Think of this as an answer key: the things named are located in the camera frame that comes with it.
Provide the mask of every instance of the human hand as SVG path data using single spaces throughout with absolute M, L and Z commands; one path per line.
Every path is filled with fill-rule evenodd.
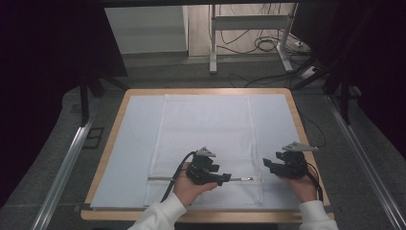
M 194 184 L 187 176 L 186 169 L 188 168 L 190 162 L 186 162 L 182 171 L 179 173 L 176 178 L 176 182 L 173 188 L 173 192 L 176 194 L 180 202 L 184 206 L 191 205 L 194 200 L 201 195 L 203 192 L 213 190 L 217 187 L 217 183 L 207 183 L 204 185 Z
M 314 172 L 310 167 L 307 168 L 308 171 L 315 178 L 317 178 L 316 172 Z M 301 203 L 317 199 L 316 187 L 307 175 L 300 179 L 290 179 L 283 176 L 278 177 L 289 184 L 290 188 L 293 190 L 293 193 L 301 201 Z

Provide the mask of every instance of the cable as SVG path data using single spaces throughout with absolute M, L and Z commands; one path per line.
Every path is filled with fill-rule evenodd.
M 324 146 L 326 145 L 326 135 L 325 135 L 325 133 L 322 131 L 322 129 L 321 129 L 315 122 L 313 122 L 313 121 L 310 120 L 308 117 L 306 117 L 306 116 L 299 110 L 299 108 L 298 108 L 298 112 L 299 112 L 299 115 L 301 116 L 301 118 L 304 117 L 306 120 L 308 120 L 308 121 L 309 121 L 310 123 L 312 123 L 314 126 L 316 126 L 317 129 L 319 129 L 320 133 L 322 133 L 322 136 L 323 136 L 323 144 L 320 145 L 320 146 L 314 146 L 314 147 L 316 147 L 316 148 L 322 148 L 322 147 L 324 147 Z
M 167 188 L 167 190 L 165 191 L 165 194 L 164 194 L 164 196 L 162 197 L 161 202 L 164 202 L 164 201 L 168 198 L 168 195 L 169 195 L 170 191 L 172 190 L 172 187 L 173 187 L 173 185 L 175 184 L 175 181 L 176 181 L 177 177 L 179 176 L 179 173 L 182 171 L 183 164 L 185 164 L 186 160 L 187 160 L 191 155 L 195 155 L 195 154 L 196 154 L 195 151 L 191 151 L 191 152 L 189 152 L 189 153 L 185 156 L 185 158 L 183 158 L 182 162 L 180 163 L 180 165 L 179 165 L 178 168 L 176 169 L 175 174 L 173 175 L 172 179 L 170 180 L 170 183 L 169 183 L 169 185 L 168 185 L 168 188 Z

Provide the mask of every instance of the gray carpet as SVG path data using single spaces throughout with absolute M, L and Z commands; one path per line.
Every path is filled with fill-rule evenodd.
M 283 74 L 278 57 L 221 58 L 218 73 L 209 74 L 206 59 L 184 57 L 125 57 L 128 78 L 117 78 L 132 88 L 218 88 L 243 87 L 247 81 Z M 351 151 L 350 145 L 321 91 L 324 80 L 317 80 L 300 91 L 294 99 L 301 112 L 309 142 L 319 146 L 315 158 L 322 175 L 335 219 L 340 229 L 393 229 L 367 177 Z M 274 77 L 248 87 L 288 87 L 290 78 Z M 129 227 L 131 221 L 87 221 L 80 217 L 93 175 L 111 130 L 124 91 L 102 81 L 105 94 L 92 125 L 102 128 L 97 139 L 85 142 L 48 229 L 114 229 Z M 67 93 L 52 135 L 37 160 L 21 181 L 7 204 L 0 210 L 0 229 L 30 229 L 56 176 L 64 155 L 80 123 L 79 91 Z M 373 165 L 392 192 L 397 204 L 406 210 L 406 163 L 391 143 L 379 132 L 356 105 L 350 102 L 351 126 L 367 150 Z M 217 225 L 208 229 L 273 229 L 275 226 Z M 177 225 L 177 229 L 200 229 L 197 225 Z M 299 229 L 299 224 L 282 223 L 278 229 Z

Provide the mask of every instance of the black cable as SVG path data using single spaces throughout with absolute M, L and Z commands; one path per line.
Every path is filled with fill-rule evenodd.
M 164 202 L 164 201 L 168 198 L 169 193 L 170 193 L 170 191 L 172 190 L 172 187 L 173 187 L 173 185 L 175 184 L 175 181 L 176 181 L 177 177 L 179 176 L 179 173 L 182 171 L 183 164 L 185 164 L 186 160 L 187 160 L 191 155 L 195 155 L 195 154 L 196 154 L 195 151 L 191 151 L 191 152 L 189 152 L 189 153 L 185 156 L 185 158 L 183 158 L 182 162 L 180 163 L 180 165 L 179 165 L 178 168 L 176 169 L 175 174 L 173 175 L 172 179 L 170 180 L 170 183 L 169 183 L 169 185 L 168 185 L 168 188 L 167 188 L 167 190 L 165 191 L 165 194 L 164 194 L 164 196 L 162 197 L 161 202 Z
M 323 188 L 322 188 L 322 186 L 320 186 L 320 183 L 319 183 L 318 179 L 316 179 L 314 177 L 314 175 L 312 175 L 309 171 L 306 171 L 305 174 L 313 182 L 314 186 L 316 187 L 317 194 L 319 195 L 319 200 L 322 201 L 322 203 L 323 203 L 323 201 L 324 201 Z
M 316 148 L 322 148 L 322 147 L 324 147 L 325 145 L 326 145 L 326 135 L 325 135 L 325 133 L 322 131 L 322 129 L 315 123 L 315 122 L 313 122 L 312 120 L 310 120 L 308 117 L 306 117 L 300 110 L 299 110 L 299 108 L 298 108 L 298 113 L 299 113 L 299 115 L 301 116 L 301 118 L 302 117 L 304 117 L 306 120 L 308 120 L 310 123 L 312 123 L 314 126 L 316 126 L 317 127 L 317 129 L 320 131 L 320 133 L 322 134 L 322 136 L 323 136 L 323 143 L 322 143 L 322 145 L 320 145 L 320 146 L 314 146 L 314 147 L 316 147 Z

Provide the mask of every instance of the black device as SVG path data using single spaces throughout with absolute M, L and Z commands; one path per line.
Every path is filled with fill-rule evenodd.
M 185 156 L 185 158 L 183 158 L 182 162 L 176 169 L 176 172 L 173 175 L 168 188 L 165 191 L 164 196 L 162 197 L 161 202 L 167 199 L 177 177 L 179 176 L 179 173 L 182 171 L 183 164 L 191 155 L 193 156 L 193 160 L 189 167 L 186 169 L 186 176 L 194 184 L 203 185 L 211 182 L 216 182 L 218 186 L 221 186 L 223 182 L 230 181 L 231 175 L 228 173 L 224 173 L 223 175 L 213 174 L 213 172 L 218 172 L 220 166 L 213 165 L 213 160 L 210 159 L 209 156 L 215 157 L 215 154 L 206 149 L 206 147 L 203 147 L 202 149 L 199 149 L 197 151 L 189 152 Z
M 186 176 L 197 185 L 203 185 L 216 182 L 221 186 L 223 182 L 229 182 L 231 175 L 229 173 L 213 174 L 218 172 L 220 166 L 213 165 L 213 160 L 209 156 L 194 155 L 191 164 L 186 170 Z
M 263 165 L 268 167 L 271 173 L 292 179 L 300 179 L 306 175 L 307 162 L 302 151 L 277 151 L 276 155 L 284 164 L 273 163 L 263 158 Z

